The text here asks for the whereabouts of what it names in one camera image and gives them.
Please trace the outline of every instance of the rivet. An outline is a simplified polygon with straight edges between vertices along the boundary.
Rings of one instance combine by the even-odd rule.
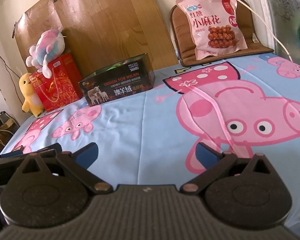
[[[196,184],[193,184],[193,183],[187,183],[187,184],[184,184],[182,186],[182,189],[185,191],[185,192],[196,192],[199,187],[198,185]]]
[[[110,189],[110,185],[106,182],[98,182],[96,185],[94,185],[95,190],[99,191],[107,191]]]

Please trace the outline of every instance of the blue bedsheet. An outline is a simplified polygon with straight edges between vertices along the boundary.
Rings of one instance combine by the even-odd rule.
[[[288,187],[286,226],[300,236],[300,66],[274,54],[155,71],[150,91],[88,107],[85,99],[29,118],[2,153],[60,143],[99,148],[88,168],[118,184],[176,184],[205,170],[198,142],[242,157],[264,153]]]

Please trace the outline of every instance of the brown cushion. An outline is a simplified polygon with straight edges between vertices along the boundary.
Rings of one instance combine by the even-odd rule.
[[[173,29],[174,39],[179,52],[181,65],[193,66],[201,65],[220,59],[239,57],[246,55],[253,55],[259,53],[273,52],[273,49],[263,46],[260,42],[254,43],[252,41],[252,34],[255,33],[252,13],[249,9],[238,3],[237,10],[237,23],[245,38],[248,48],[239,50],[235,53],[225,54],[221,56],[209,56],[202,60],[196,60],[194,49],[195,44],[192,41],[190,26],[186,14],[176,5],[170,12],[170,22]]]

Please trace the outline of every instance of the cardboard box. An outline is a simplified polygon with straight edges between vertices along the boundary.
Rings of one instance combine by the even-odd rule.
[[[95,106],[152,89],[154,73],[145,53],[101,68],[79,84],[88,105]]]
[[[82,98],[78,82],[82,79],[70,53],[48,63],[51,78],[35,72],[30,76],[34,90],[47,112],[66,106]]]

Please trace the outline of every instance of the yellow plush toy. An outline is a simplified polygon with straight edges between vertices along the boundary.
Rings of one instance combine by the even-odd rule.
[[[38,117],[43,113],[44,107],[38,95],[35,93],[32,83],[30,82],[30,75],[31,73],[26,73],[19,80],[20,90],[25,97],[22,111],[29,112],[30,110],[35,117]]]

